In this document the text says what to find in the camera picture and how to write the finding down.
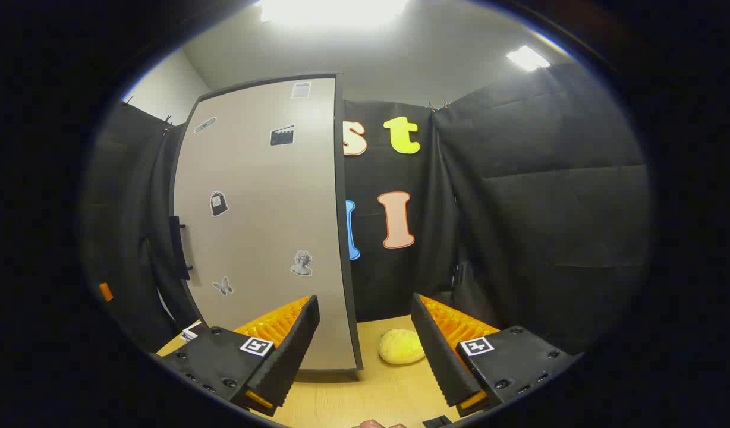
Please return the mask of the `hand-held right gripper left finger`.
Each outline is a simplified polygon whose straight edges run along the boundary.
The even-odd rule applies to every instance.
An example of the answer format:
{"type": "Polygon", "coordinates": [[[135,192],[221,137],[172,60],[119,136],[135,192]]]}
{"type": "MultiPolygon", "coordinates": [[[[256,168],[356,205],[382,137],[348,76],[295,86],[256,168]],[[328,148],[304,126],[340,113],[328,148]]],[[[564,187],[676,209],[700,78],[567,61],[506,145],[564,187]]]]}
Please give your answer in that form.
{"type": "Polygon", "coordinates": [[[224,401],[273,416],[284,405],[319,320],[318,298],[309,295],[234,330],[205,328],[158,360],[224,401]]]}

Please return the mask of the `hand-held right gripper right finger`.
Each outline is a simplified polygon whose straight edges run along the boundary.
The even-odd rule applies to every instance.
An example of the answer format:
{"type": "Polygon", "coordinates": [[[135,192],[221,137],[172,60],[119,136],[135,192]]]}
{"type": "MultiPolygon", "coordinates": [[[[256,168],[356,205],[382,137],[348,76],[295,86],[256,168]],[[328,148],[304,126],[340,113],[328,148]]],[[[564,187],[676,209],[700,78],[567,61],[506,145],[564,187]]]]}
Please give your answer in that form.
{"type": "Polygon", "coordinates": [[[514,402],[579,359],[528,329],[498,329],[420,294],[411,320],[446,403],[466,417],[514,402]]]}

